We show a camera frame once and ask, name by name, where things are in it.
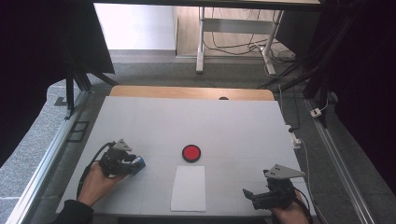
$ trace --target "black curtain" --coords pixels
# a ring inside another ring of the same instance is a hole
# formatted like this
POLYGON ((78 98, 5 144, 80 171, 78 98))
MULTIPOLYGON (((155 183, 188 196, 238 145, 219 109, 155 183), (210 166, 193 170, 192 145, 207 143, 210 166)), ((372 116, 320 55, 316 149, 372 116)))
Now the black curtain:
POLYGON ((0 165, 46 103, 48 87, 81 73, 113 73, 90 1, 0 1, 0 165))
POLYGON ((394 193, 395 11, 392 0, 367 0, 329 68, 329 89, 339 98, 335 106, 338 118, 394 193))

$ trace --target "sleeve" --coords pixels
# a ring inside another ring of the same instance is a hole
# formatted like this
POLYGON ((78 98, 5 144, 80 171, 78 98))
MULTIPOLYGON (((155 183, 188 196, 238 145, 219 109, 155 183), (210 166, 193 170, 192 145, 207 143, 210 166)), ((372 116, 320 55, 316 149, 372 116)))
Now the sleeve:
POLYGON ((88 224, 92 220, 93 209, 75 200, 64 202, 64 209, 50 224, 88 224))

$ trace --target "table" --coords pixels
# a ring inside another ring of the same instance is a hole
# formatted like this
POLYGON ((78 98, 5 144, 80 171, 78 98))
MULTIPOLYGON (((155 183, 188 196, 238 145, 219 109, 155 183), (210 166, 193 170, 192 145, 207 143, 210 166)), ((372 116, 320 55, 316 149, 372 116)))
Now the table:
MULTIPOLYGON (((98 202, 97 214, 270 216, 267 210, 254 210, 242 189, 255 194, 268 191, 262 170, 276 163, 300 170, 278 103, 269 91, 116 86, 99 112, 58 212, 64 200, 76 197, 78 180, 96 151, 121 138, 144 158, 147 167, 98 202), (221 96, 231 100, 218 100, 221 96), (189 144, 202 150, 196 163, 181 157, 182 148, 189 144), (205 212, 170 211, 179 165, 205 167, 205 212)), ((302 177, 292 182, 308 195, 302 177)))
MULTIPOLYGON (((320 5, 319 0, 291 0, 295 4, 311 4, 320 5)), ((279 10, 274 15, 273 21, 243 21, 243 20, 229 20, 229 19, 213 19, 205 18, 205 7, 200 7, 199 24, 200 34, 197 51, 196 72, 204 72, 204 32, 221 32, 221 33, 238 33, 238 34, 257 34, 268 35, 268 40, 265 47, 261 47, 260 51, 264 59, 264 64, 267 68, 268 75, 274 76, 276 74, 275 68, 271 62, 269 52, 274 41, 276 31, 283 14, 283 10, 279 10)))

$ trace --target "wall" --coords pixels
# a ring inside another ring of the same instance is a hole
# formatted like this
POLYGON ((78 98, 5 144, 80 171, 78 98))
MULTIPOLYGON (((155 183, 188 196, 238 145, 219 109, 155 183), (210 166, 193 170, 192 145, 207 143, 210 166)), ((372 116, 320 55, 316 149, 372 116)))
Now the wall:
POLYGON ((174 7, 94 5, 108 49, 176 49, 174 7))

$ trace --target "white tabletop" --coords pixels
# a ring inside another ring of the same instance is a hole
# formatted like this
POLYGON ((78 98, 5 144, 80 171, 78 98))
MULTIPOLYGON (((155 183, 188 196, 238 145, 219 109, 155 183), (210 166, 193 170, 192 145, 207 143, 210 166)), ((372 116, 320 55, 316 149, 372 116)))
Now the white tabletop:
MULTIPOLYGON (((276 163, 300 170, 276 101, 220 101, 107 96, 57 212, 76 199, 81 174, 99 148, 121 138, 147 167, 127 176, 94 210, 117 216, 269 216, 242 189, 268 191, 262 172, 276 163), (201 159, 181 156, 195 144, 201 159), (177 166, 205 167, 205 212, 171 212, 177 166)), ((304 179, 291 180, 309 199, 304 179)))

